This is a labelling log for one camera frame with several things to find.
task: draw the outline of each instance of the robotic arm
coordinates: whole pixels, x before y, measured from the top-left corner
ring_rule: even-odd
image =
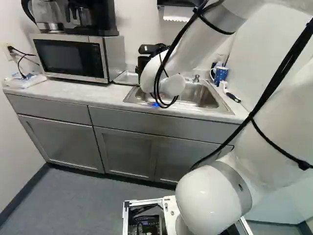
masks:
[[[271,2],[313,14],[313,0],[272,0]],[[215,27],[225,32],[235,32],[266,3],[268,1],[265,2],[265,0],[225,0],[203,16]],[[165,70],[169,78],[167,78],[164,72],[161,74],[161,91],[171,96],[179,95],[184,90],[185,80],[177,74],[194,69],[228,37],[229,35],[219,33],[208,27],[198,18],[184,33],[169,61],[166,63]],[[167,50],[161,53],[162,59],[164,59],[166,53]],[[155,56],[142,72],[140,80],[141,88],[144,92],[153,92],[154,80],[160,64],[159,56]]]
[[[263,0],[225,0],[204,17],[226,32],[236,31],[263,4]],[[277,0],[313,15],[313,0]],[[217,32],[197,19],[183,35],[165,66],[160,87],[171,95],[184,88],[178,72],[193,69],[208,52],[213,52],[228,35]],[[141,77],[141,88],[153,91],[160,66],[154,57]],[[232,152],[212,165],[186,174],[176,188],[180,217],[178,235],[217,235],[249,212],[262,198],[289,186],[304,172],[299,165],[273,148],[255,125],[277,146],[298,159],[313,164],[313,60],[296,75],[297,83],[275,93],[237,139]]]

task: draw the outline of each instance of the blue mug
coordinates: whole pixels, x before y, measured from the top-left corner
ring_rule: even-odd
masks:
[[[211,75],[211,71],[215,70],[215,77]],[[228,68],[217,66],[216,68],[211,69],[210,77],[213,80],[214,84],[218,87],[221,81],[225,81],[228,75]]]

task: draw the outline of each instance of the electrical outlet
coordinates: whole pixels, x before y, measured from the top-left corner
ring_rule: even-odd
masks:
[[[12,61],[13,57],[10,51],[8,50],[8,46],[12,46],[10,43],[2,44],[3,52],[5,54],[5,57],[8,61]]]

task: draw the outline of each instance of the coffee maker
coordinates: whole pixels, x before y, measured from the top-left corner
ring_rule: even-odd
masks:
[[[66,34],[119,35],[115,22],[114,0],[67,0],[65,18]]]
[[[29,19],[42,33],[63,33],[63,5],[60,0],[21,0]]]

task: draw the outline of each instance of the gray countertop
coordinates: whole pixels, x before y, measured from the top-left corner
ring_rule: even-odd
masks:
[[[241,123],[248,115],[247,110],[241,104],[236,103],[223,94],[221,88],[214,87],[234,114],[222,114],[215,112],[214,109],[188,110],[177,107],[162,109],[154,106],[123,102],[125,96],[131,89],[131,86],[116,84],[98,85],[71,81],[47,80],[27,89],[16,90],[10,87],[4,87],[3,91],[6,94],[22,95],[74,104],[236,124]]]

